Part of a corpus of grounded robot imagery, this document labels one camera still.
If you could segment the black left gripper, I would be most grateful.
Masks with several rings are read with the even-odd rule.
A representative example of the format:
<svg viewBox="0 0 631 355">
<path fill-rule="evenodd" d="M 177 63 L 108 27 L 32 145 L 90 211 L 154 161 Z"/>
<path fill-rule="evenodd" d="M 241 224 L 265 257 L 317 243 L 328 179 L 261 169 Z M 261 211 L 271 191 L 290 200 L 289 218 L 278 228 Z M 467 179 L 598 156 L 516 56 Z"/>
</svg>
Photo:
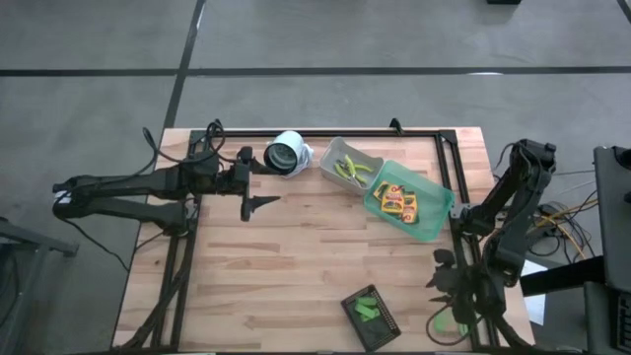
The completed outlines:
<svg viewBox="0 0 631 355">
<path fill-rule="evenodd" d="M 216 193 L 221 195 L 248 195 L 249 176 L 268 175 L 273 176 L 276 171 L 260 163 L 253 155 L 250 146 L 244 146 L 239 151 L 239 160 L 227 170 L 221 171 L 216 176 Z M 280 196 L 244 196 L 241 205 L 241 220 L 249 221 L 251 214 L 259 207 L 279 200 Z"/>
</svg>

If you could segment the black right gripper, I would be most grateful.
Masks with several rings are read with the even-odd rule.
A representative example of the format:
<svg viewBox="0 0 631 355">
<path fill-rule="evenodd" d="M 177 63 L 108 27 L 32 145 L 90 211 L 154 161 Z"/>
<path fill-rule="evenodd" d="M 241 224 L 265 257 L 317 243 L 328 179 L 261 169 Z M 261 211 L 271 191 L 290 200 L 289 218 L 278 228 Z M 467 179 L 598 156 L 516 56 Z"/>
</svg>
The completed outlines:
<svg viewBox="0 0 631 355">
<path fill-rule="evenodd" d="M 433 251 L 436 263 L 432 278 L 426 284 L 427 288 L 436 287 L 445 274 L 456 265 L 456 257 L 446 248 Z M 453 320 L 463 323 L 463 319 L 487 318 L 488 312 L 483 302 L 483 289 L 487 285 L 488 277 L 482 273 L 459 273 L 456 276 L 454 294 L 444 294 L 430 299 L 431 303 L 440 303 L 436 317 L 451 311 Z"/>
</svg>

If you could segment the teal translucent plastic bin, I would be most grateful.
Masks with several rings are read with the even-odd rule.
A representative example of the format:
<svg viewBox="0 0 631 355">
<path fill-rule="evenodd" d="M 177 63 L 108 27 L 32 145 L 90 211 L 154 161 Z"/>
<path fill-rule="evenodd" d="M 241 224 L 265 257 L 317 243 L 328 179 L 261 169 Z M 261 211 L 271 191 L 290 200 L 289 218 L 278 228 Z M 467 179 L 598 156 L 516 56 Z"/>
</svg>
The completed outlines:
<svg viewBox="0 0 631 355">
<path fill-rule="evenodd" d="M 418 220 L 415 224 L 403 223 L 401 214 L 387 214 L 381 211 L 382 201 L 378 201 L 373 193 L 383 180 L 388 181 L 389 184 L 402 185 L 404 192 L 413 191 L 416 194 Z M 364 195 L 364 206 L 369 212 L 417 241 L 432 242 L 443 228 L 454 200 L 455 195 L 450 189 L 434 183 L 395 161 L 386 161 L 375 182 Z"/>
</svg>

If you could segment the white plastic bin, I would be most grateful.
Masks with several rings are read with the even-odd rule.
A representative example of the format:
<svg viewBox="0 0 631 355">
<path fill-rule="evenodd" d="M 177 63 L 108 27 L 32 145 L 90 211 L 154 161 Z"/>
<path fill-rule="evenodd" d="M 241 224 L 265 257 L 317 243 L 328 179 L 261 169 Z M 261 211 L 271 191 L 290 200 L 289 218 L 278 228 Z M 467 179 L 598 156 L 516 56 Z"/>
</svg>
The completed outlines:
<svg viewBox="0 0 631 355">
<path fill-rule="evenodd" d="M 372 168 L 372 173 L 360 172 L 360 175 L 368 180 L 365 187 L 358 186 L 350 179 L 346 180 L 341 177 L 335 170 L 334 164 L 339 162 L 343 165 L 344 156 L 348 155 L 356 164 L 366 165 Z M 381 171 L 385 160 L 383 158 L 373 157 L 365 152 L 349 145 L 342 137 L 334 137 L 322 157 L 319 160 L 319 167 L 322 175 L 328 180 L 338 184 L 339 186 L 358 195 L 365 195 L 376 180 L 377 175 Z"/>
</svg>

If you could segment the black mesh basket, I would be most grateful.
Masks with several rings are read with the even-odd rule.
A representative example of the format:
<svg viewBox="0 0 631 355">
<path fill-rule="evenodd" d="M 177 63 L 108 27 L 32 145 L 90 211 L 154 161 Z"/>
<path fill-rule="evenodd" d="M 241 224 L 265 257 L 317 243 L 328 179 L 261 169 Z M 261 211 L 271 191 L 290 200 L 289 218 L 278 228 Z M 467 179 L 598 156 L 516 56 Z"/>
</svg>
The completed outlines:
<svg viewBox="0 0 631 355">
<path fill-rule="evenodd" d="M 377 305 L 370 308 L 380 310 L 381 315 L 378 318 L 362 321 L 362 315 L 355 311 L 356 299 L 364 296 L 377 299 Z M 340 305 L 367 352 L 377 351 L 401 334 L 401 330 L 386 306 L 384 298 L 374 284 L 370 284 L 345 298 L 340 302 Z"/>
</svg>

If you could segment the large green-handled pliers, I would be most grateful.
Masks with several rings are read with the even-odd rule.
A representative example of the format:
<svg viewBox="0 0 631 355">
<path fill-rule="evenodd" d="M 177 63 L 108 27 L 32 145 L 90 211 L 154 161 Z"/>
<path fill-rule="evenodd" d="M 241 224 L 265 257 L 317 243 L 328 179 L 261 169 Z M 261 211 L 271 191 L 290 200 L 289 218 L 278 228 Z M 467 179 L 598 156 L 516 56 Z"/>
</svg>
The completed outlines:
<svg viewBox="0 0 631 355">
<path fill-rule="evenodd" d="M 368 180 L 360 175 L 360 172 L 372 173 L 374 170 L 366 165 L 356 164 L 348 155 L 344 156 L 343 169 L 350 180 L 358 186 L 365 187 Z"/>
</svg>

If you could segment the white paper sheet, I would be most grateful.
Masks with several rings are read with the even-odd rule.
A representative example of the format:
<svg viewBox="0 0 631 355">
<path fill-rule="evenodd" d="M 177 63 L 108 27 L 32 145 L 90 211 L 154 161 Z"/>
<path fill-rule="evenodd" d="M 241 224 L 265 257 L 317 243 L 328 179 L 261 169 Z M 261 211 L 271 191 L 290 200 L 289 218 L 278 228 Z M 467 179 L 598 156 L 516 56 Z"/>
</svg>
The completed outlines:
<svg viewBox="0 0 631 355">
<path fill-rule="evenodd" d="M 533 273 L 546 271 L 547 268 L 538 263 L 526 260 L 522 276 L 528 276 Z M 525 296 L 526 311 L 528 319 L 538 325 L 544 325 L 546 296 L 544 294 L 535 296 Z"/>
</svg>

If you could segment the black equipment cabinet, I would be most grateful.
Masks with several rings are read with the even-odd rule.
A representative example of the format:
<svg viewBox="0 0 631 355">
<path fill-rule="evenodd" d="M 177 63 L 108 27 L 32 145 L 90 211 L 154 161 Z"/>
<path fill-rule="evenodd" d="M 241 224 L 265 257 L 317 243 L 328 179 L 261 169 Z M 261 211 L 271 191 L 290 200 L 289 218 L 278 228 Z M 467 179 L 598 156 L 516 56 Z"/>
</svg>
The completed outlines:
<svg viewBox="0 0 631 355">
<path fill-rule="evenodd" d="M 594 148 L 602 255 L 521 278 L 526 296 L 581 287 L 586 355 L 631 355 L 631 148 Z"/>
</svg>

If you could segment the grey metal stand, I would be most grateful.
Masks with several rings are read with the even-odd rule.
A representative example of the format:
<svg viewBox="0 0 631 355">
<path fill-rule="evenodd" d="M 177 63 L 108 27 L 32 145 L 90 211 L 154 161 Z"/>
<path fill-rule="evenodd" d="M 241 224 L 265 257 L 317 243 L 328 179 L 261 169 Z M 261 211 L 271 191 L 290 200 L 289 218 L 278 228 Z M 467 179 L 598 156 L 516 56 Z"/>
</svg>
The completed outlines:
<svg viewBox="0 0 631 355">
<path fill-rule="evenodd" d="M 0 217 L 1 247 L 7 248 L 6 258 L 12 261 L 14 297 L 9 309 L 0 317 L 0 355 L 14 355 L 22 345 L 35 288 L 48 253 L 55 250 L 65 257 L 74 257 L 79 246 L 18 227 Z M 32 254 L 25 271 L 18 267 L 16 252 L 20 249 Z"/>
</svg>

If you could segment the black aluminium table frame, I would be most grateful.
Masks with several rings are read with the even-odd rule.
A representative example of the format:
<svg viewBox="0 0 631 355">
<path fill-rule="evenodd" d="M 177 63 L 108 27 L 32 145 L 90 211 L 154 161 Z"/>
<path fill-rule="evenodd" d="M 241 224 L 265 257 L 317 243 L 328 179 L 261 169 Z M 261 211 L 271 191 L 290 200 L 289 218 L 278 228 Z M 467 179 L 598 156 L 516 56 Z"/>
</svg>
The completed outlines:
<svg viewBox="0 0 631 355">
<path fill-rule="evenodd" d="M 327 180 L 318 163 L 330 140 L 342 136 L 368 155 L 392 160 L 453 190 L 456 203 L 481 202 L 494 185 L 481 128 L 304 129 L 315 150 L 312 168 L 294 178 L 252 177 L 251 193 L 281 195 L 248 223 L 240 200 L 205 196 L 177 350 L 197 352 L 363 351 L 341 301 L 374 284 L 401 334 L 381 351 L 447 349 L 426 334 L 427 318 L 442 304 L 425 288 L 434 249 L 453 249 L 449 224 L 428 243 L 417 242 L 363 207 L 363 198 Z M 442 140 L 447 182 L 436 142 Z M 467 192 L 460 198 L 454 149 Z M 157 303 L 170 239 L 139 249 L 113 346 L 128 342 Z"/>
</svg>

